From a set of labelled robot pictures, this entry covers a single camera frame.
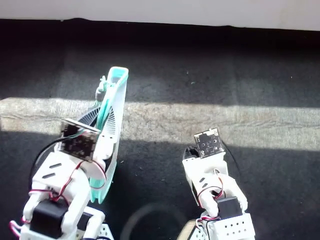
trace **white plastic casing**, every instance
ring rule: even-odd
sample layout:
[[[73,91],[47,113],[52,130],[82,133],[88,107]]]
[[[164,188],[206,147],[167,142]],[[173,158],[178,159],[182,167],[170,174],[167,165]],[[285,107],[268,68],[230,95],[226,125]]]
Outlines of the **white plastic casing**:
[[[254,240],[255,229],[249,213],[208,223],[211,240]]]
[[[243,213],[248,208],[246,196],[236,181],[228,175],[228,166],[224,161],[225,154],[221,152],[205,158],[192,157],[182,161],[186,179],[197,204],[206,209],[211,217],[216,217],[219,211],[211,191],[218,193],[222,189],[221,181],[224,193],[219,198],[235,196]],[[216,174],[215,169],[218,169],[220,173]]]
[[[42,235],[35,231],[30,231],[30,225],[25,224],[21,228],[21,236],[19,240],[56,240],[55,238],[48,237],[46,235]],[[64,234],[62,237],[58,238],[58,240],[75,240],[77,234],[77,229],[75,228],[69,234]]]
[[[51,152],[34,175],[32,189],[54,189],[58,193],[75,167],[76,164],[68,160],[66,154]],[[71,182],[63,192],[65,198],[70,202],[61,224],[61,230],[64,234],[68,235],[77,230],[77,222],[90,199],[90,190],[88,177],[84,171],[81,169],[75,170]],[[27,221],[31,221],[33,211],[38,203],[48,197],[46,192],[31,193],[23,209],[23,215]]]
[[[199,230],[195,227],[192,233],[190,234],[188,240],[208,240],[208,236],[204,232],[204,230]]]

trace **teal plastic rim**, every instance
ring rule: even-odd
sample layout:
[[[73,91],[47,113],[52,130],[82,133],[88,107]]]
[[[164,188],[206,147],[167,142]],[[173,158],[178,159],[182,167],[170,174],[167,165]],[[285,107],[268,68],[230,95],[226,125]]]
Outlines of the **teal plastic rim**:
[[[97,116],[96,120],[96,128],[99,130],[103,130],[106,121],[108,119],[108,115],[110,112],[110,109],[113,105],[115,96],[118,92],[119,87],[121,87],[124,83],[127,82],[129,77],[129,71],[127,68],[124,67],[112,67],[109,70],[108,76],[104,82],[104,89],[105,89],[105,96],[103,98],[103,101],[100,105],[100,111]],[[114,171],[108,173],[108,178],[113,178]],[[89,183],[90,186],[93,188],[99,188],[104,184],[105,180],[100,179],[94,179],[90,178]],[[109,191],[111,180],[109,182],[106,182],[105,185],[101,189],[91,189],[91,196],[90,200],[92,203],[95,202],[96,199],[98,199],[98,203],[101,204],[104,199],[107,196],[107,193]]]

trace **white plastic bracket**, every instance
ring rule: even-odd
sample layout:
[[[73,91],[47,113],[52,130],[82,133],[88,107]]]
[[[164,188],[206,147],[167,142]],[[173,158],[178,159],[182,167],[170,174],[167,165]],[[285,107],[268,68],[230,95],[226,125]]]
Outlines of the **white plastic bracket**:
[[[212,240],[254,240],[256,234],[249,213],[209,222],[208,230]]]

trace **gray carpet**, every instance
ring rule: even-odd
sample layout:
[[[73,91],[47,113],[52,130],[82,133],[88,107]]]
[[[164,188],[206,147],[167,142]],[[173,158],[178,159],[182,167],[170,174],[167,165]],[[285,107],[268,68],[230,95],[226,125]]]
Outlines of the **gray carpet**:
[[[317,48],[62,39],[21,40],[0,50],[3,239],[14,239],[7,225],[20,219],[28,199],[33,158],[57,137],[61,118],[77,118],[93,103],[100,76],[112,66],[129,68],[119,164],[106,201],[95,206],[106,213],[115,239],[148,203],[172,206],[186,219],[201,213],[181,160],[193,134],[210,127],[219,127],[239,163],[241,175],[226,155],[248,198],[256,239],[318,239]],[[172,216],[155,213],[132,239],[173,240],[180,230]]]

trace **robotic hand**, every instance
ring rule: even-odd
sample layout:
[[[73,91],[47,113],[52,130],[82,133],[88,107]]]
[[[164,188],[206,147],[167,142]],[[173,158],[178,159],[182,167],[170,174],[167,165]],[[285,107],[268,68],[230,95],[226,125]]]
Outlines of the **robotic hand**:
[[[205,211],[196,220],[189,239],[254,240],[251,216],[245,212],[247,198],[228,174],[218,129],[209,129],[194,138],[197,147],[185,150],[182,164],[195,201]]]
[[[61,137],[38,154],[32,169],[54,146],[35,175],[30,173],[23,226],[10,221],[20,240],[114,240],[105,214],[87,204],[102,203],[113,179],[128,72],[112,67],[101,79],[96,106],[79,121],[65,119]]]

